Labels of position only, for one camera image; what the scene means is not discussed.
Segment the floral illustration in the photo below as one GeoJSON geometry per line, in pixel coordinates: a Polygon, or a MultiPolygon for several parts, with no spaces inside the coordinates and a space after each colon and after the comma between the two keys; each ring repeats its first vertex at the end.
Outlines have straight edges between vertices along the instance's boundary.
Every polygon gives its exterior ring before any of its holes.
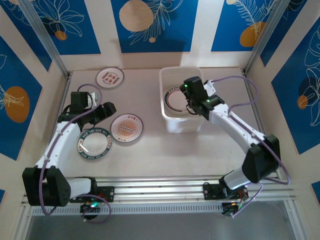
{"type": "MultiPolygon", "coordinates": [[[[6,59],[6,55],[0,54],[0,70],[5,66],[6,59]]],[[[12,86],[5,91],[0,85],[0,110],[3,108],[5,108],[6,114],[12,121],[23,123],[29,113],[27,92],[19,86],[12,86]]]]}
{"type": "MultiPolygon", "coordinates": [[[[16,1],[2,1],[17,19],[29,25],[16,1]]],[[[69,0],[33,0],[31,3],[49,34],[61,41],[67,39],[67,33],[82,37],[82,30],[77,24],[81,23],[85,16],[70,10],[69,0]]]]}
{"type": "Polygon", "coordinates": [[[119,12],[121,24],[132,39],[130,45],[143,40],[154,43],[166,25],[170,26],[170,13],[175,11],[183,0],[129,0],[119,12]]]}
{"type": "Polygon", "coordinates": [[[320,124],[320,26],[313,34],[305,54],[306,77],[299,86],[297,105],[304,110],[310,107],[310,126],[320,124]]]}
{"type": "Polygon", "coordinates": [[[245,19],[248,27],[240,36],[240,44],[243,47],[253,47],[263,28],[266,20],[274,9],[277,0],[264,0],[261,7],[258,7],[256,0],[226,0],[228,5],[235,5],[242,18],[245,19]]]}
{"type": "Polygon", "coordinates": [[[304,2],[305,2],[305,0],[291,0],[289,2],[288,6],[286,7],[284,13],[282,14],[283,18],[288,20],[289,12],[299,11],[300,8],[303,6],[304,2]]]}

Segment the beige circle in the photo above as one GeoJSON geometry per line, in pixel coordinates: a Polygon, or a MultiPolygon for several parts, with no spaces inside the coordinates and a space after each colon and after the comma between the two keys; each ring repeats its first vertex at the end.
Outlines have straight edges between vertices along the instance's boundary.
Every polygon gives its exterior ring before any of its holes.
{"type": "Polygon", "coordinates": [[[254,25],[248,26],[240,36],[240,44],[243,47],[249,48],[256,45],[258,37],[260,36],[262,30],[264,29],[266,23],[264,21],[259,21],[254,25]]]}
{"type": "Polygon", "coordinates": [[[226,4],[232,5],[235,4],[237,0],[226,0],[226,4]]]}
{"type": "Polygon", "coordinates": [[[154,22],[150,7],[141,0],[127,1],[119,12],[120,22],[131,32],[146,30],[154,22]]]}
{"type": "Polygon", "coordinates": [[[155,41],[156,41],[156,39],[155,39],[154,37],[150,37],[150,38],[149,38],[149,42],[150,42],[150,43],[153,44],[155,41]]]}
{"type": "Polygon", "coordinates": [[[18,5],[18,0],[8,0],[10,3],[14,4],[14,5],[18,5]]]}

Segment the white wall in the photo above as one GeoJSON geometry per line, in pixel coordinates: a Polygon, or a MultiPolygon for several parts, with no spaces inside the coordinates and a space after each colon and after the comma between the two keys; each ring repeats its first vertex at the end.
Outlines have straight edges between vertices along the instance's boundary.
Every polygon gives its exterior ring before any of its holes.
{"type": "Polygon", "coordinates": [[[1,7],[0,23],[1,37],[42,85],[17,161],[0,154],[0,189],[6,192],[0,206],[0,239],[7,240],[11,236],[25,193],[22,172],[26,167],[34,166],[49,142],[65,79],[53,63],[49,72],[45,70],[1,7]]]}
{"type": "Polygon", "coordinates": [[[282,161],[292,184],[308,228],[309,239],[320,239],[320,206],[311,184],[320,181],[320,145],[299,155],[271,81],[320,17],[319,0],[308,0],[266,67],[259,59],[249,77],[260,91],[258,105],[268,134],[279,138],[282,161]]]}
{"type": "Polygon", "coordinates": [[[68,70],[160,69],[172,66],[241,67],[251,51],[211,52],[225,0],[198,0],[190,52],[121,53],[110,0],[85,0],[101,54],[63,55],[68,70]]]}

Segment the plate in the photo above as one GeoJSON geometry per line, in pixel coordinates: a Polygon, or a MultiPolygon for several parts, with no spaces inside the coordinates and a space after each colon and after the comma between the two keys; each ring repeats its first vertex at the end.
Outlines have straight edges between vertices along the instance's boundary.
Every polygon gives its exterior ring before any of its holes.
{"type": "Polygon", "coordinates": [[[77,142],[78,153],[85,159],[99,159],[109,152],[112,146],[110,133],[101,127],[88,129],[81,133],[77,142]]]}
{"type": "Polygon", "coordinates": [[[125,78],[124,72],[117,67],[102,69],[95,76],[96,83],[105,89],[112,89],[120,85],[125,78]]]}
{"type": "Polygon", "coordinates": [[[144,130],[142,120],[134,114],[118,116],[112,123],[110,131],[115,140],[121,143],[131,143],[137,140],[144,130]]]}
{"type": "Polygon", "coordinates": [[[188,102],[178,86],[172,87],[165,92],[164,104],[175,114],[188,113],[186,107],[188,102]]]}

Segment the orange circle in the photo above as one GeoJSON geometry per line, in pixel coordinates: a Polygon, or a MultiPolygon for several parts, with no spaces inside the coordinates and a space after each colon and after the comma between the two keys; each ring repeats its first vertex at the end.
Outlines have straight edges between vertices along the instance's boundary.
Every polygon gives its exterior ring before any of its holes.
{"type": "Polygon", "coordinates": [[[305,109],[308,106],[308,98],[305,95],[299,96],[297,104],[300,109],[305,109]]]}
{"type": "Polygon", "coordinates": [[[243,47],[253,47],[256,45],[258,37],[260,36],[262,30],[264,29],[266,23],[264,21],[259,21],[254,25],[248,26],[240,36],[240,44],[243,47]]]}
{"type": "Polygon", "coordinates": [[[12,86],[5,92],[4,98],[7,101],[4,107],[8,117],[18,124],[23,123],[30,109],[28,93],[22,87],[12,86]]]}
{"type": "Polygon", "coordinates": [[[54,35],[61,41],[67,40],[67,34],[64,31],[56,31],[54,35]]]}
{"type": "Polygon", "coordinates": [[[150,38],[149,38],[149,42],[153,44],[153,43],[156,42],[156,39],[155,39],[154,37],[150,37],[150,38]]]}

